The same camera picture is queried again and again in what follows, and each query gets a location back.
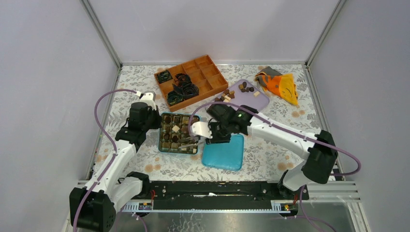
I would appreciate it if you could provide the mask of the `teal box lid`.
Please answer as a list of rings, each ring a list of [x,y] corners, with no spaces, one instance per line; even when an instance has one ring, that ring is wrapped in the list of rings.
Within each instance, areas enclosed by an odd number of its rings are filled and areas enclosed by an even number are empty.
[[[234,134],[228,143],[205,144],[202,164],[210,168],[239,171],[242,168],[243,156],[244,137]]]

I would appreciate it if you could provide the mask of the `teal chocolate box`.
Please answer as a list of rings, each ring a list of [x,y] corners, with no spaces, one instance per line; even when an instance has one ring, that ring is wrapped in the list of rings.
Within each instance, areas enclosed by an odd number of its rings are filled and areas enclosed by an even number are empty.
[[[188,131],[190,115],[162,113],[158,150],[164,153],[196,155],[198,146],[179,149],[178,140],[190,137]]]

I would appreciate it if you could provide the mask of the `metal serving tongs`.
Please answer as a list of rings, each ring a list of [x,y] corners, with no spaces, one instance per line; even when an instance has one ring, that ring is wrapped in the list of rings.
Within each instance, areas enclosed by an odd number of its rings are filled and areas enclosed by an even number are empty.
[[[187,137],[187,138],[181,138],[178,140],[179,145],[179,149],[183,149],[183,148],[187,148],[190,146],[199,146],[200,144],[203,144],[205,142],[204,138],[191,138],[191,137]]]

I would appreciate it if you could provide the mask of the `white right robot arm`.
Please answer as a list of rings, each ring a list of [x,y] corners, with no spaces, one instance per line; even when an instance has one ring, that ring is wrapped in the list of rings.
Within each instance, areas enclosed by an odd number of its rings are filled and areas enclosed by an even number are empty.
[[[247,105],[211,102],[207,106],[207,113],[214,122],[193,123],[190,126],[192,136],[204,137],[207,144],[212,144],[228,143],[234,133],[250,135],[274,142],[303,160],[282,174],[277,183],[277,192],[281,198],[291,198],[304,185],[328,182],[338,157],[329,132],[322,130],[314,134],[300,131],[269,119]]]

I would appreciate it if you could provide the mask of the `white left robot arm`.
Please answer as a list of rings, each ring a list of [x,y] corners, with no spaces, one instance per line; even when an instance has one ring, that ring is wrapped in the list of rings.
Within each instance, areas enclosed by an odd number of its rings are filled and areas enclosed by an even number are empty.
[[[108,232],[115,224],[118,211],[133,197],[143,199],[149,195],[146,176],[117,180],[126,164],[133,158],[149,130],[160,127],[161,117],[153,100],[131,104],[126,124],[115,135],[111,157],[82,187],[75,187],[69,195],[73,231],[87,229]]]

